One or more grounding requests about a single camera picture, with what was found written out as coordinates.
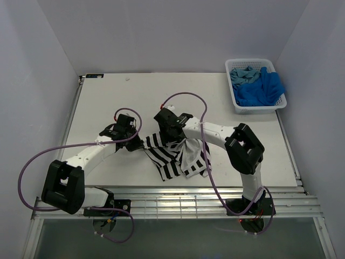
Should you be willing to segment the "black white striped tank top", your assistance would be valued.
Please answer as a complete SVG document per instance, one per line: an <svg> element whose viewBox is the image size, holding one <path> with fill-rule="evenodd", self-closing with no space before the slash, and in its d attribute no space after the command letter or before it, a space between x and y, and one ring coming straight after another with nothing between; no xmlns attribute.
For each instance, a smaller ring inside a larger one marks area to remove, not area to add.
<svg viewBox="0 0 345 259"><path fill-rule="evenodd" d="M198 139L182 139L164 143L160 133L147 136L144 151L156 166L162 181L178 176L208 176L211 167L209 145Z"/></svg>

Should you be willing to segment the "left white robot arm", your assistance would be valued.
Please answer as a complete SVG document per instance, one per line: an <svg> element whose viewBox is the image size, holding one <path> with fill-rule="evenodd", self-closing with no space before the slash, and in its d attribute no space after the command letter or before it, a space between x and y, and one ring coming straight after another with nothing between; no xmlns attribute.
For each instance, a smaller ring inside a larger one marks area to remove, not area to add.
<svg viewBox="0 0 345 259"><path fill-rule="evenodd" d="M86 176L106 158L126 148L132 152L143 148L137 134L136 120L126 114L118 115L115 123L99 133L95 142L77 155L49 165L41 200L69 214L81 208L95 207L101 215L114 210L114 194L100 187L86 187Z"/></svg>

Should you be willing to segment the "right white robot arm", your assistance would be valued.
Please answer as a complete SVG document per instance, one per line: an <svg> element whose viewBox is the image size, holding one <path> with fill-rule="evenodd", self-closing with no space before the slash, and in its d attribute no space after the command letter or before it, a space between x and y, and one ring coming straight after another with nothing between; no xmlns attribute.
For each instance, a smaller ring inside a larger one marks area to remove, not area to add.
<svg viewBox="0 0 345 259"><path fill-rule="evenodd" d="M154 120L158 123L165 142L195 139L226 150L232 167L240 173L243 186L240 200L227 200L222 203L230 214L249 215L262 210L266 195L261 181L261 163L265 148L248 125L216 125L202 122L187 113L177 116L167 108L162 108L154 116Z"/></svg>

